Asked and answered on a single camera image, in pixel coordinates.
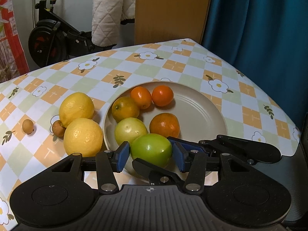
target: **exercise bike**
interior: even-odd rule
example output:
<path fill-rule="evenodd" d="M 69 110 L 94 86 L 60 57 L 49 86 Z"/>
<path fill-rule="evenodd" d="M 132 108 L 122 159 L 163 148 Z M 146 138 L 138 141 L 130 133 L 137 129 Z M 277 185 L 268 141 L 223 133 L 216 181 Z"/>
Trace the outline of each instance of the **exercise bike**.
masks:
<path fill-rule="evenodd" d="M 56 0 L 40 0 L 35 4 L 38 9 L 38 22 L 28 40 L 29 52 L 39 67 L 83 56 L 113 47 L 99 47 L 92 43 L 91 31 L 78 31 L 72 25 L 53 13 Z"/>

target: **beige plate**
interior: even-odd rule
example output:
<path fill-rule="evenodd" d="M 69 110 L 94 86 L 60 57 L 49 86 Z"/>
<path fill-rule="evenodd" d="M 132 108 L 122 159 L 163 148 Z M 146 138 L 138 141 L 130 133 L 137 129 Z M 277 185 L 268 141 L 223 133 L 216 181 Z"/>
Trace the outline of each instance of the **beige plate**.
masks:
<path fill-rule="evenodd" d="M 144 122 L 148 132 L 150 122 L 154 116 L 163 112 L 169 112 L 174 114 L 179 120 L 181 131 L 178 138 L 180 139 L 198 142 L 199 140 L 215 139 L 218 134 L 227 134 L 227 127 L 219 110 L 207 97 L 195 89 L 179 83 L 164 81 L 146 82 L 137 86 L 145 87 L 152 93 L 153 89 L 159 85 L 169 86 L 174 92 L 174 100 L 166 107 L 157 108 L 152 104 L 148 109 L 140 111 L 138 118 Z M 130 96 L 131 90 L 135 87 L 124 91 L 117 98 Z M 118 145 L 114 137 L 114 131 L 117 123 L 112 117 L 112 105 L 113 102 L 110 104 L 105 115 L 103 131 L 107 149 L 116 150 Z M 132 158 L 129 157 L 125 170 L 129 174 L 139 177 L 133 169 L 131 162 Z M 173 161 L 170 162 L 166 169 L 177 173 L 183 180 L 187 177 L 186 173 L 181 173 L 178 170 Z"/>

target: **white wall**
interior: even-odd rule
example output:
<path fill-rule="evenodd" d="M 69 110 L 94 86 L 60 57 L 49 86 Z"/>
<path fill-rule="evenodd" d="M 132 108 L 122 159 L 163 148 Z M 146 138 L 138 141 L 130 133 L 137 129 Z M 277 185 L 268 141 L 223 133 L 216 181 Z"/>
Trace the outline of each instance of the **white wall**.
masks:
<path fill-rule="evenodd" d="M 32 24 L 31 0 L 13 0 L 14 16 L 18 35 L 23 46 L 30 70 L 39 68 L 32 60 L 28 50 L 28 38 Z M 57 0 L 54 13 L 80 31 L 90 31 L 92 22 L 92 0 Z M 131 46 L 134 44 L 134 24 L 121 26 L 120 40 L 117 46 Z"/>

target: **green tomato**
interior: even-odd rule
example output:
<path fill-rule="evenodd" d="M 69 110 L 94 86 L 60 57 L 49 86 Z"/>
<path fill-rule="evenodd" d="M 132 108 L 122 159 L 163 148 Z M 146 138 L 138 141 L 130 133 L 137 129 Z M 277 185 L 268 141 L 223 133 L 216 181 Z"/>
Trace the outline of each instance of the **green tomato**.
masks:
<path fill-rule="evenodd" d="M 138 137 L 130 146 L 131 157 L 141 158 L 159 167 L 165 167 L 172 156 L 172 145 L 158 134 Z"/>
<path fill-rule="evenodd" d="M 144 123 L 133 117 L 125 118 L 115 127 L 115 141 L 118 145 L 128 141 L 130 144 L 139 136 L 147 134 L 147 128 Z"/>

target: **blue gripper pad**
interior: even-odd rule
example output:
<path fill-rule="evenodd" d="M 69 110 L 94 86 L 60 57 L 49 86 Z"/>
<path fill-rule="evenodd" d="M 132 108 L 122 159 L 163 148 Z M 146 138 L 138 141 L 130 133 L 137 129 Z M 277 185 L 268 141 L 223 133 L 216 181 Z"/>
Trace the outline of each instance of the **blue gripper pad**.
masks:
<path fill-rule="evenodd" d="M 169 142 L 171 142 L 172 146 L 175 144 L 175 142 L 179 142 L 186 151 L 198 150 L 204 152 L 203 148 L 198 143 L 188 142 L 174 137 L 168 137 L 167 139 L 169 140 Z"/>
<path fill-rule="evenodd" d="M 198 143 L 188 142 L 188 141 L 181 140 L 181 139 L 174 138 L 174 137 L 168 137 L 167 139 L 172 144 L 172 147 L 173 147 L 172 156 L 173 156 L 173 159 L 177 167 L 179 168 L 181 172 L 187 171 L 187 167 L 185 167 L 187 166 L 187 164 L 185 165 L 185 161 L 188 157 L 187 152 L 191 150 L 198 150 L 200 152 L 204 152 L 203 148 Z"/>
<path fill-rule="evenodd" d="M 185 166 L 184 153 L 183 151 L 180 150 L 180 147 L 178 147 L 178 145 L 176 145 L 175 143 L 173 144 L 172 157 L 179 170 L 183 172 Z"/>
<path fill-rule="evenodd" d="M 129 158 L 129 142 L 123 142 L 115 151 L 116 159 L 118 160 L 116 169 L 117 172 L 122 172 Z"/>

